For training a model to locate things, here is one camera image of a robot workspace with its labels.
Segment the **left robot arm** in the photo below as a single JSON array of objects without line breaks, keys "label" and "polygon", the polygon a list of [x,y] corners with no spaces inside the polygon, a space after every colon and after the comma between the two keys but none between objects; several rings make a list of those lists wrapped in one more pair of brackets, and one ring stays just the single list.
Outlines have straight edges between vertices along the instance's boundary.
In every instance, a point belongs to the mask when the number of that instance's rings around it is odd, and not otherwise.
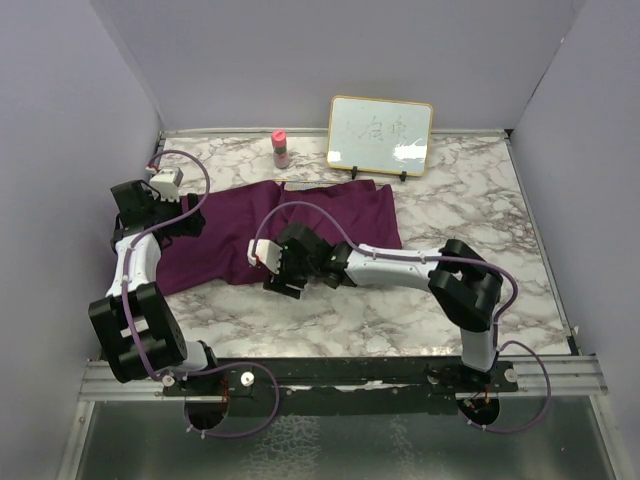
[{"label": "left robot arm", "polygon": [[115,378],[127,383],[186,372],[186,382],[206,395],[220,385],[221,371],[211,348],[188,342],[157,283],[162,251],[176,237],[198,237],[206,221],[199,198],[169,201],[143,180],[111,189],[118,215],[111,240],[117,255],[113,282],[88,315]]}]

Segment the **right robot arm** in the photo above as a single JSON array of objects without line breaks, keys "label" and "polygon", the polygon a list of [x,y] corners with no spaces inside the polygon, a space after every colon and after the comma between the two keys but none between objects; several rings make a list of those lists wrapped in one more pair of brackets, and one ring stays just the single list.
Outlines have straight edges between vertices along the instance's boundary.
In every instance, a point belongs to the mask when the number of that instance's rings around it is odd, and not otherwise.
[{"label": "right robot arm", "polygon": [[331,244],[309,227],[294,223],[276,240],[253,239],[249,263],[263,266],[263,288],[298,299],[310,280],[337,289],[405,287],[434,296],[446,318],[460,330],[460,365],[455,384],[481,391],[496,376],[494,310],[503,276],[490,269],[467,244],[449,240],[439,250],[383,249],[343,240]]}]

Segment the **metal mesh tray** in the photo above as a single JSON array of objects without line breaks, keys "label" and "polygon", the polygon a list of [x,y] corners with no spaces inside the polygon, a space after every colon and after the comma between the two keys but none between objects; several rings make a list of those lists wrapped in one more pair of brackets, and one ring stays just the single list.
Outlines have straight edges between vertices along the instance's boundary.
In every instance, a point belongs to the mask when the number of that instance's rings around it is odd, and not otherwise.
[{"label": "metal mesh tray", "polygon": [[285,181],[282,186],[286,191],[306,191],[317,188],[330,188],[336,186],[335,182],[302,182],[302,181]]}]

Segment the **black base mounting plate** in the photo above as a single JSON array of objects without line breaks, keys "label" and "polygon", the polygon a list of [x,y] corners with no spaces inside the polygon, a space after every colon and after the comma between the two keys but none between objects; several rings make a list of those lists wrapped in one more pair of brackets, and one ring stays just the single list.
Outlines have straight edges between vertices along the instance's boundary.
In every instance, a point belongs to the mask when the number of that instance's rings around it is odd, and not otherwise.
[{"label": "black base mounting plate", "polygon": [[428,413],[454,415],[458,398],[514,393],[512,362],[475,373],[457,356],[264,358],[241,367],[179,380],[164,395],[198,410],[223,409],[231,417]]}]

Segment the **pink lid spice bottle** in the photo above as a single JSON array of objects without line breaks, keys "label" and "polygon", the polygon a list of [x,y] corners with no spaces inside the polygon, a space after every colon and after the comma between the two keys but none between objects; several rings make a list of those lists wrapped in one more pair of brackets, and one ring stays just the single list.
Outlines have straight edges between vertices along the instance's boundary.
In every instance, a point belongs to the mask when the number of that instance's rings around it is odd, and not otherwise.
[{"label": "pink lid spice bottle", "polygon": [[287,135],[284,130],[275,130],[271,133],[274,164],[279,169],[289,166],[291,159],[287,147]]}]

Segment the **yellow framed whiteboard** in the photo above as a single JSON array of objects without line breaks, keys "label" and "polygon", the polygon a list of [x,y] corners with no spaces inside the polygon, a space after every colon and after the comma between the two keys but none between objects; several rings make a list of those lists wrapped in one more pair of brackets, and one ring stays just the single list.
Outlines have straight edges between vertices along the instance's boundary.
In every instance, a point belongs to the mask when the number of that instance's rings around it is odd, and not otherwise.
[{"label": "yellow framed whiteboard", "polygon": [[337,95],[331,101],[329,167],[420,177],[425,173],[434,110],[428,103]]}]

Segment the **aluminium frame rail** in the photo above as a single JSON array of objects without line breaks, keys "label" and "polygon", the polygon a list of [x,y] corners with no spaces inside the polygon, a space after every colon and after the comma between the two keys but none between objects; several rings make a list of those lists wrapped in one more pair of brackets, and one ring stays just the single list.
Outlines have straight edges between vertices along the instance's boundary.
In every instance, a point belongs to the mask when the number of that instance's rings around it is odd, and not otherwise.
[{"label": "aluminium frame rail", "polygon": [[[542,365],[532,357],[509,356],[517,373],[518,390],[499,393],[495,387],[489,395],[496,398],[543,397],[549,391],[554,396],[599,396],[609,392],[604,374],[595,356],[544,355]],[[161,383],[153,380],[118,382],[107,363],[90,361],[84,371],[78,400],[100,401],[206,401],[206,396],[164,392]]]}]

